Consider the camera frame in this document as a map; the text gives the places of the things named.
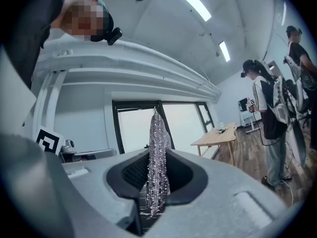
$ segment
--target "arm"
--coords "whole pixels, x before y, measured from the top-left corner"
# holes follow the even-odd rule
[[[262,91],[260,82],[254,82],[253,83],[253,94],[255,98],[255,105],[253,106],[253,109],[255,111],[259,111],[260,113],[265,113],[267,111],[267,104],[265,100],[264,93]]]
[[[307,68],[310,72],[317,74],[316,66],[309,60],[306,54],[301,55],[300,59],[305,68]]]

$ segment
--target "tabletop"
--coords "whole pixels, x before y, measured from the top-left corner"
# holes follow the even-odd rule
[[[216,128],[213,128],[191,145],[212,146],[234,141],[236,139],[234,132],[237,129],[237,122],[230,123],[225,128],[226,131],[223,134],[218,134]]]

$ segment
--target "black window frame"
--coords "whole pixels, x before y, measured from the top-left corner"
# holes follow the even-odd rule
[[[112,113],[113,113],[113,123],[114,123],[114,130],[115,130],[115,136],[117,139],[117,144],[118,144],[118,149],[120,154],[124,154],[124,147],[123,147],[123,142],[122,142],[122,137],[121,137],[121,132],[120,132],[120,125],[119,125],[119,117],[118,113],[120,112],[128,112],[128,111],[134,111],[134,110],[145,110],[145,109],[153,109],[156,108],[157,112],[161,115],[164,123],[165,123],[165,128],[167,133],[170,136],[171,139],[171,145],[172,149],[175,149],[173,138],[168,126],[167,118],[164,112],[163,104],[194,104],[197,108],[197,112],[199,114],[199,117],[201,119],[202,125],[204,127],[205,133],[208,132],[207,130],[207,125],[209,123],[212,124],[214,127],[214,123],[212,121],[208,106],[206,102],[185,102],[185,101],[112,101]],[[208,113],[208,116],[210,118],[209,121],[205,122],[204,117],[202,115],[202,112],[199,108],[199,106],[204,106],[206,108],[206,111]]]

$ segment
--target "white ceiling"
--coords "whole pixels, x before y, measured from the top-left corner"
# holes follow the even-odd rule
[[[185,0],[103,1],[123,40],[166,54],[213,84],[241,70],[244,60],[263,59],[274,17],[273,0],[201,0],[211,13],[207,22]],[[50,39],[61,34],[52,31]],[[221,41],[231,57],[228,63]]]

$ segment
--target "gray pants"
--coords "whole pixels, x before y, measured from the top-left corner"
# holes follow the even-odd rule
[[[280,140],[266,140],[266,145],[273,144],[279,140],[276,144],[266,146],[267,182],[272,186],[279,185],[280,180],[284,176],[286,158],[285,136],[286,132],[281,136]]]

